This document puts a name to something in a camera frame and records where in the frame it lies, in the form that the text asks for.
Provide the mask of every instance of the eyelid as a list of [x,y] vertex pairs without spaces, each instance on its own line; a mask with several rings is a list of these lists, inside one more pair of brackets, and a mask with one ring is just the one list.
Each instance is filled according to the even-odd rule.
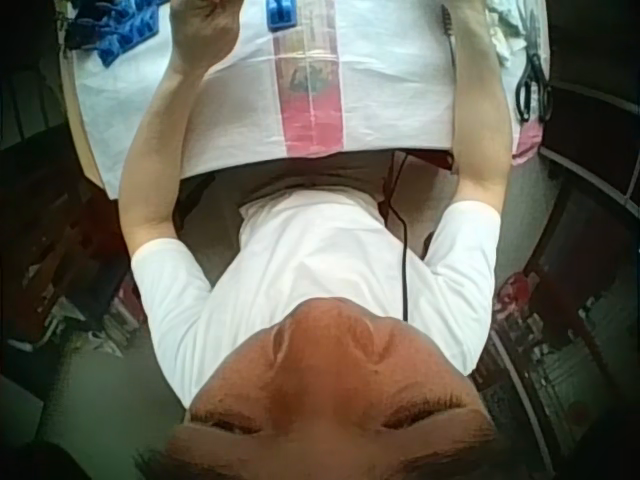
[[262,431],[258,422],[240,412],[195,412],[191,415],[191,422],[230,432],[231,429],[217,425],[229,424],[231,427],[240,430],[240,432],[230,433],[238,433],[241,435],[254,435]]
[[382,423],[382,426],[392,430],[400,430],[426,420],[437,413],[462,407],[464,404],[460,398],[454,396],[408,403],[396,408]]

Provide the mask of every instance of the pink stripe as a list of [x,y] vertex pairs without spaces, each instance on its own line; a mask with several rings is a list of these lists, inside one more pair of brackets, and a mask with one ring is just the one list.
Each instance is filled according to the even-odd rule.
[[[305,6],[317,13],[301,27]],[[298,20],[273,37],[282,128],[287,156],[321,157],[344,149],[334,0],[298,0]],[[300,55],[310,50],[321,58]]]

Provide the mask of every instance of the eyebrow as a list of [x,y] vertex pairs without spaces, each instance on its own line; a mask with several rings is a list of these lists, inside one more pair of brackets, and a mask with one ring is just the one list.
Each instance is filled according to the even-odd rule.
[[136,466],[144,478],[180,480],[246,480],[236,474],[221,472],[214,465],[199,465],[174,457],[166,452],[152,451],[138,457]]
[[409,478],[457,478],[487,467],[507,464],[508,448],[500,437],[472,443],[448,453],[428,454],[409,460],[401,472]]

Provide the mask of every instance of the person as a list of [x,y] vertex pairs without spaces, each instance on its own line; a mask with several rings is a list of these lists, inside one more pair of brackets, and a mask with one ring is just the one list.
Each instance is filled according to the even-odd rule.
[[154,350],[189,417],[140,461],[148,478],[496,478],[467,375],[489,331],[511,120],[484,0],[445,3],[458,185],[426,259],[407,255],[403,298],[403,244],[341,175],[244,205],[240,251],[209,284],[172,210],[189,112],[236,45],[242,0],[172,0],[170,61],[119,196]]

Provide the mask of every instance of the scissors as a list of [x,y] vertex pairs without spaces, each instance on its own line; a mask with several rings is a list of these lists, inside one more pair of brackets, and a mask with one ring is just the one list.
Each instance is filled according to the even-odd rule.
[[540,24],[534,10],[529,10],[528,18],[525,18],[521,9],[519,9],[519,13],[525,29],[527,60],[522,77],[516,86],[516,109],[520,121],[528,122],[532,113],[531,96],[535,85],[538,94],[538,119],[540,123],[544,123],[551,117],[553,104],[551,87],[544,74],[540,57]]

